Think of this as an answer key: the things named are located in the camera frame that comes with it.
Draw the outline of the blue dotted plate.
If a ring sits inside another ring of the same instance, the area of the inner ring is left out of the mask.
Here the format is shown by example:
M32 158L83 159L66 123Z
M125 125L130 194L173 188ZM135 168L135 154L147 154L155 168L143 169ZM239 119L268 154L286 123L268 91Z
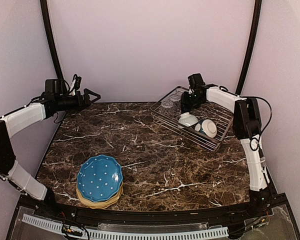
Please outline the blue dotted plate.
M77 174L77 189L83 198L104 202L119 192L123 182L121 165L115 158L98 155L89 158Z

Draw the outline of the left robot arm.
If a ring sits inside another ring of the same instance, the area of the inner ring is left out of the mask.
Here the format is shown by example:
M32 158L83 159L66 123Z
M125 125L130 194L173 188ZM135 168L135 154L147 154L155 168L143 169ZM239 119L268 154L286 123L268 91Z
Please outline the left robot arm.
M73 95L46 90L30 103L0 116L0 179L21 194L42 202L40 208L50 218L57 218L61 213L55 193L23 167L24 162L18 160L18 151L15 150L17 140L23 132L56 113L81 111L100 99L100 94L87 88L83 93L77 90Z

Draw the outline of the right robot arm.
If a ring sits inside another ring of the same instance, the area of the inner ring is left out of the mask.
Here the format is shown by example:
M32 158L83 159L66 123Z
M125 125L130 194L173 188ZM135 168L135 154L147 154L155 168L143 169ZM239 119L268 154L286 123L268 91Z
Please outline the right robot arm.
M228 92L215 84L203 83L189 86L181 96L181 109L191 111L206 102L215 103L233 113L232 130L240 141L249 172L249 202L245 213L250 217L263 214L270 203L270 178L268 177L262 147L262 121L255 97L244 97Z

